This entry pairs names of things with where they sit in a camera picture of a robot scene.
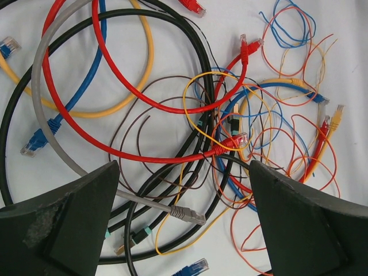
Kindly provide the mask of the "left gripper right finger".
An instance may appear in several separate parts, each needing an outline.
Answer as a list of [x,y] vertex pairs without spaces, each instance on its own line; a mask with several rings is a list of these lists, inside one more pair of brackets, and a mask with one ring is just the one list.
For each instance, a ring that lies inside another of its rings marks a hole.
[[367,275],[367,207],[265,164],[250,182],[274,275]]

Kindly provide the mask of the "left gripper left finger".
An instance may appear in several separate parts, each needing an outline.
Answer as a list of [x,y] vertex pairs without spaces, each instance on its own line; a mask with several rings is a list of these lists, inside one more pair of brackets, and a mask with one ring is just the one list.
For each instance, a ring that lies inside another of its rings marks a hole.
[[1,208],[1,275],[95,275],[118,179],[113,161]]

